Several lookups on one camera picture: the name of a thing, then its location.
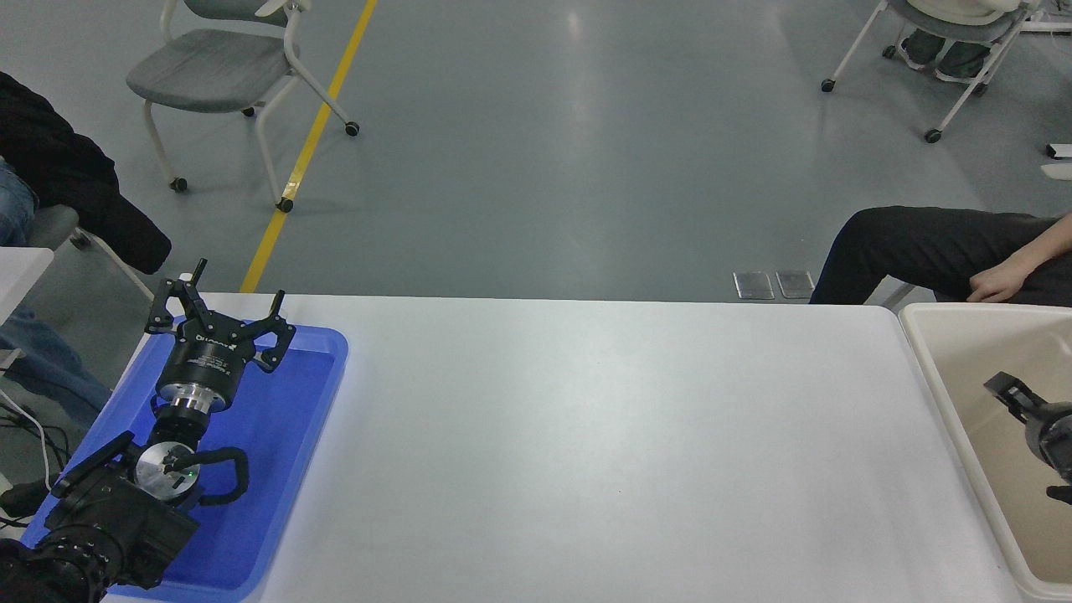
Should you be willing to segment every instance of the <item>blue plastic tray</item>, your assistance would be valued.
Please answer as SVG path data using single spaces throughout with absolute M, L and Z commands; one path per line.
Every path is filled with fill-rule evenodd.
M 149 338 L 70 467 L 126 429 L 134 432 L 135 442 L 145 443 L 154 421 L 149 399 L 174 341 L 164 335 Z M 256 588 L 286 525 L 339 387 L 346 354 L 346 339 L 339 332 L 298 326 L 274 372 L 266 374 L 251 364 L 234 403 L 212 415 L 199 446 L 244 450 L 250 458 L 249 490 L 230 504 L 191 512 L 200 528 L 160 586 L 150 590 L 116 586 L 108 592 L 177 603 L 233 603 Z M 208 494 L 229 491 L 235 483 L 232 464 L 203 468 L 199 483 Z M 48 497 L 23 535 L 24 544 L 33 546 L 47 533 L 45 517 L 56 502 Z

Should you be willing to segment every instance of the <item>black pants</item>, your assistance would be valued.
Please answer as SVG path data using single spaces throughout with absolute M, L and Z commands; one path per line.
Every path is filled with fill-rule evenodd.
M 905 50 L 912 61 L 926 64 L 938 57 L 944 45 L 944 38 L 917 29 L 905 41 Z M 982 44 L 954 42 L 938 63 L 938 71 L 953 77 L 974 77 L 983 69 L 991 49 Z
M 864 209 L 834 239 L 810 303 L 863 304 L 885 276 L 966 299 L 968 279 L 1057 220 L 938 207 Z M 1009 302 L 1072 307 L 1072 253 L 1039 266 Z

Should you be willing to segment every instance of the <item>human hand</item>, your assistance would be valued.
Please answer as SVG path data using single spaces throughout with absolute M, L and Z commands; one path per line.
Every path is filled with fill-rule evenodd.
M 1031 270 L 1013 262 L 1006 261 L 993 268 L 983 270 L 968 279 L 971 295 L 968 302 L 997 303 L 1004 302 L 1024 286 Z

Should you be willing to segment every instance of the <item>beige bin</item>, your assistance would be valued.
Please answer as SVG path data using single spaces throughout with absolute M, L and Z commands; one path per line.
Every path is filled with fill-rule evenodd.
M 1072 400 L 1072 309 L 912 304 L 899 317 L 1025 601 L 1072 601 L 1072 505 L 1045 495 L 1063 482 L 983 388 L 1004 371 Z

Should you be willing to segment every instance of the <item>white table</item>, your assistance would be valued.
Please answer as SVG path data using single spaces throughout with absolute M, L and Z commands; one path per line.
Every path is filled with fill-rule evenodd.
M 351 355 L 249 601 L 1019 601 L 882 308 L 295 295 L 284 312 Z
M 8 320 L 51 261 L 51 249 L 0 247 L 0 322 Z

